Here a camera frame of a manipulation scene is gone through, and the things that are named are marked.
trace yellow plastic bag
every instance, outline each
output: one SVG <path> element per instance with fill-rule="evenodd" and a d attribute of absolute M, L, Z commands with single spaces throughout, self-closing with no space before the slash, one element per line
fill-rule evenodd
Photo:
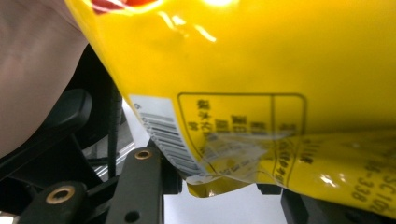
<path fill-rule="evenodd" d="M 396 1 L 66 0 L 190 192 L 396 218 Z"/>

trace skin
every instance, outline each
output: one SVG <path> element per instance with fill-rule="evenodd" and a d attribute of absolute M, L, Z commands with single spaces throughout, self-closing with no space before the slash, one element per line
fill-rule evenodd
<path fill-rule="evenodd" d="M 63 0 L 0 0 L 0 158 L 44 121 L 86 45 Z"/>

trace snack bag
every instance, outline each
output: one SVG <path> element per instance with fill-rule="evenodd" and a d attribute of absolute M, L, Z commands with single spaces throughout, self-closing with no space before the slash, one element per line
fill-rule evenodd
<path fill-rule="evenodd" d="M 396 1 L 66 0 L 190 192 L 396 218 Z"/>

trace hole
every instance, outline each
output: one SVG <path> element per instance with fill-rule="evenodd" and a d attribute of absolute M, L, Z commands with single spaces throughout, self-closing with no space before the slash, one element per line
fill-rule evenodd
<path fill-rule="evenodd" d="M 61 190 L 61 191 L 55 193 L 55 194 L 53 195 L 53 198 L 54 198 L 54 199 L 62 199 L 62 198 L 64 198 L 64 197 L 66 197 L 68 193 L 69 193 L 69 191 L 67 191 L 67 190 L 65 190 L 65 189 L 64 189 L 64 190 Z"/>
<path fill-rule="evenodd" d="M 73 186 L 62 186 L 51 192 L 47 196 L 46 201 L 49 204 L 64 203 L 70 198 L 72 198 L 74 193 L 75 193 L 75 189 Z"/>
<path fill-rule="evenodd" d="M 126 221 L 127 223 L 134 223 L 134 222 L 136 222 L 137 220 L 139 220 L 139 218 L 140 218 L 139 212 L 137 212 L 137 211 L 132 211 L 132 212 L 129 212 L 129 213 L 125 216 L 125 221 Z"/>
<path fill-rule="evenodd" d="M 134 154 L 134 156 L 138 159 L 138 160 L 145 160 L 151 157 L 151 152 L 147 151 L 147 150 L 142 150 L 137 152 L 136 154 Z"/>

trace metal bolt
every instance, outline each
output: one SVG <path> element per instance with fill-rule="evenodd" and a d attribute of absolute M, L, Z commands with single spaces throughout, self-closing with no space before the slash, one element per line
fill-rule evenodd
<path fill-rule="evenodd" d="M 148 159 L 148 158 L 150 158 L 151 157 L 151 152 L 150 151 L 147 151 L 147 150 L 141 150 L 141 151 L 138 151 L 138 152 L 136 152 L 135 154 L 134 154 L 134 157 L 135 158 L 137 158 L 138 160 L 146 160 L 146 159 Z"/>
<path fill-rule="evenodd" d="M 74 194 L 75 188 L 73 186 L 61 186 L 47 196 L 46 202 L 49 204 L 64 203 L 71 199 Z"/>

